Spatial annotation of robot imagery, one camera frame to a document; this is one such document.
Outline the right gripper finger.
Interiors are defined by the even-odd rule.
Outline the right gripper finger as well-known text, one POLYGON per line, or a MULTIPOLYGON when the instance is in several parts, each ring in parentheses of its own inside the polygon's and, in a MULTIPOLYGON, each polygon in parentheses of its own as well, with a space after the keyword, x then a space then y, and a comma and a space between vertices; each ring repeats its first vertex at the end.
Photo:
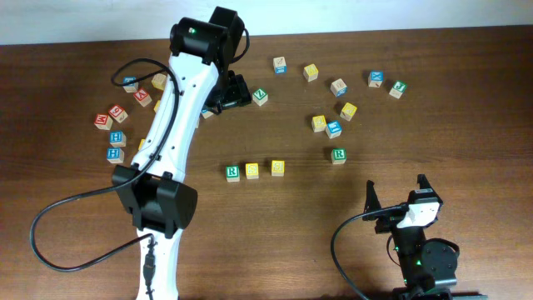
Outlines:
POLYGON ((425 174, 417 175, 417 184, 419 185, 418 192, 432 192, 432 186, 430 185, 425 174))
POLYGON ((374 221, 379 218, 379 215, 375 214, 375 212, 381 210, 381 204, 376 195, 374 185, 375 183, 372 180, 366 181, 366 201, 363 210, 365 216, 362 218, 363 221, 374 221))

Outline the yellow S block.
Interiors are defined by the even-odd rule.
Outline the yellow S block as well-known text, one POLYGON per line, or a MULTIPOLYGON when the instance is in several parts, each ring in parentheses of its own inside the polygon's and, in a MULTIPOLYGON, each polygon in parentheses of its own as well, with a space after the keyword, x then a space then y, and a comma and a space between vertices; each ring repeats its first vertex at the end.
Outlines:
POLYGON ((273 177, 283 177, 285 175, 285 162, 283 160, 271 161, 271 175, 273 177))
POLYGON ((247 179, 259 178, 259 164, 257 162, 250 162, 245 165, 245 173, 247 179))

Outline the green r block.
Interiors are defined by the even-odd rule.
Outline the green r block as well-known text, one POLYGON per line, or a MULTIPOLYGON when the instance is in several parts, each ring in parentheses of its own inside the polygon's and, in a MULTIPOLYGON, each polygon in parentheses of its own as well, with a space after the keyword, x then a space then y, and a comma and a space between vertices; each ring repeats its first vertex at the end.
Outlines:
POLYGON ((238 165, 226 166, 226 179, 229 183, 240 181, 240 168, 238 165))
POLYGON ((331 151, 331 162, 333 164, 344 164, 347 160, 345 148, 334 148, 331 151))

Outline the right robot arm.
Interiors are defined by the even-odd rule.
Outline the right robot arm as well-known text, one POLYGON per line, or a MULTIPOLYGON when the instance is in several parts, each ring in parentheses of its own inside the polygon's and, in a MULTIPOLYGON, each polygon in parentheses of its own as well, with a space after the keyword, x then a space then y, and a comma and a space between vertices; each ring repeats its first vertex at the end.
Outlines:
POLYGON ((478 292, 453 293, 460 256, 457 244, 442 238, 426 238, 425 229, 434 224, 443 201, 426 176, 417 176, 419 187, 397 208, 385 208, 374 182, 366 182, 364 220, 376 223, 377 234, 389 233, 394 242, 404 287, 393 290, 394 299, 487 299, 478 292))

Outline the blue P block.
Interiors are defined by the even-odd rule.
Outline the blue P block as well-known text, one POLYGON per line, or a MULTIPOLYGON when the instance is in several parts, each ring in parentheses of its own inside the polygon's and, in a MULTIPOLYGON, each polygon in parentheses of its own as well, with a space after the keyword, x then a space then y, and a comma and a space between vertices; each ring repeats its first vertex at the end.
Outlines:
POLYGON ((206 110, 206 109, 202 109, 202 116, 203 116, 205 119, 207 119, 207 118, 209 118, 209 117, 211 117, 211 116, 213 116, 213 115, 214 115, 213 112, 211 112, 211 111, 209 111, 209 110, 206 110))

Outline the wood block blue side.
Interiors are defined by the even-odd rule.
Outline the wood block blue side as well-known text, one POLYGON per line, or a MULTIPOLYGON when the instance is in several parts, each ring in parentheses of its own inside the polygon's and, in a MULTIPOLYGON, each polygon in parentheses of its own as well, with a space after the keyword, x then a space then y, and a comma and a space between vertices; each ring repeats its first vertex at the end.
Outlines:
POLYGON ((275 74, 286 73, 286 59, 284 57, 274 57, 273 67, 275 74))

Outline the plain wood yellow block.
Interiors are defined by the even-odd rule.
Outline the plain wood yellow block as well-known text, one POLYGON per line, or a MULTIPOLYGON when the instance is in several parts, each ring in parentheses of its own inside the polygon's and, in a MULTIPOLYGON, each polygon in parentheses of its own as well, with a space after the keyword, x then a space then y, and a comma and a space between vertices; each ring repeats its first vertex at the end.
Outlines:
POLYGON ((155 74, 152 77, 152 85, 154 88, 164 91, 167 85, 167 76, 162 73, 155 74))

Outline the yellow block upper left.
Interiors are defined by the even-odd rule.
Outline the yellow block upper left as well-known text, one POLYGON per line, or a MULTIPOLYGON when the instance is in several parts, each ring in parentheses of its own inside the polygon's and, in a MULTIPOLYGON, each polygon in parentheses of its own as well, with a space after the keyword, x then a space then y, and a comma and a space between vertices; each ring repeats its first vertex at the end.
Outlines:
POLYGON ((161 100, 158 100, 153 108, 154 112, 157 113, 159 107, 160 107, 160 104, 161 104, 161 100))

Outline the red A block upper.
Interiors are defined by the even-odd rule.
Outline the red A block upper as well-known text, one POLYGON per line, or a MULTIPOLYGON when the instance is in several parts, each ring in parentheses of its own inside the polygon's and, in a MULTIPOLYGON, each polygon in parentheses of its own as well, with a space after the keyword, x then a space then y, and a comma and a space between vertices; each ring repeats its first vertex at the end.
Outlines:
POLYGON ((146 107, 152 102, 152 98, 149 93, 142 87, 140 87, 136 92, 133 93, 133 97, 137 102, 142 106, 146 107))

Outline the yellow block centre right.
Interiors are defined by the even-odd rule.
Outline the yellow block centre right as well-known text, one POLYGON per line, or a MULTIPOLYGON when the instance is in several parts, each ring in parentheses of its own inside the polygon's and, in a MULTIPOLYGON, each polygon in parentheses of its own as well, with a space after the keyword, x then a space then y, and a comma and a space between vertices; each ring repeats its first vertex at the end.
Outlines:
POLYGON ((324 132, 326 130, 326 118, 324 115, 313 116, 311 127, 314 133, 324 132))

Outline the yellow O block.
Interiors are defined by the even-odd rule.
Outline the yellow O block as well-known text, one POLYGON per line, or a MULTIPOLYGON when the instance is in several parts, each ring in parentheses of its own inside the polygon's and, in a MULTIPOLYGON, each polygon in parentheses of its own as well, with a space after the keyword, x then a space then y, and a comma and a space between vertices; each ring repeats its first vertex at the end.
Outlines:
POLYGON ((138 151, 141 151, 142 145, 143 145, 144 142, 145 142, 145 139, 141 139, 141 141, 140 141, 140 143, 138 145, 138 151))

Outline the red 6 block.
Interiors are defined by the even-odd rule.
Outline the red 6 block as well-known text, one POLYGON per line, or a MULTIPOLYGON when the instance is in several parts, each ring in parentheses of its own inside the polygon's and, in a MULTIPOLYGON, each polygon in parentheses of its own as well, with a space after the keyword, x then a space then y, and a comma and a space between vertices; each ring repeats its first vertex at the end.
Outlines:
POLYGON ((108 110, 111 117, 118 123, 122 123, 125 121, 128 117, 127 112, 125 109, 119 105, 114 105, 108 110))

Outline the blue X block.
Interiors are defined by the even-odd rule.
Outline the blue X block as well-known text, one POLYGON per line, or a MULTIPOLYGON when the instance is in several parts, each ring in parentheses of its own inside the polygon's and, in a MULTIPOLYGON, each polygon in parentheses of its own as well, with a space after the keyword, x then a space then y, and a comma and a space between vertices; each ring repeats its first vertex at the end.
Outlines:
POLYGON ((384 73, 382 71, 370 71, 368 77, 369 88, 379 88, 384 81, 384 73))

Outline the blue H block upper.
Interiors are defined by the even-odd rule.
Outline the blue H block upper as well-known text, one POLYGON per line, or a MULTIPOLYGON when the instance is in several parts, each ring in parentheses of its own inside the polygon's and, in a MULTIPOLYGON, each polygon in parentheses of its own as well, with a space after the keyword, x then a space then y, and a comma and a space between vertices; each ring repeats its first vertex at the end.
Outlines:
POLYGON ((127 144, 127 137, 122 131, 113 131, 109 134, 109 142, 115 148, 125 147, 127 144))

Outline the blue h block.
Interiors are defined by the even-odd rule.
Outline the blue h block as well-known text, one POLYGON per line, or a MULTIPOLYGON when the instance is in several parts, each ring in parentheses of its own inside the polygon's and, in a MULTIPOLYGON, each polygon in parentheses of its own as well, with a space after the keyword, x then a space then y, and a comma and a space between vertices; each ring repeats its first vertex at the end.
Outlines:
POLYGON ((125 147, 127 144, 127 137, 122 131, 113 131, 109 134, 109 142, 115 148, 125 147))
POLYGON ((119 147, 110 147, 107 149, 107 160, 110 163, 123 163, 125 158, 124 151, 119 147))

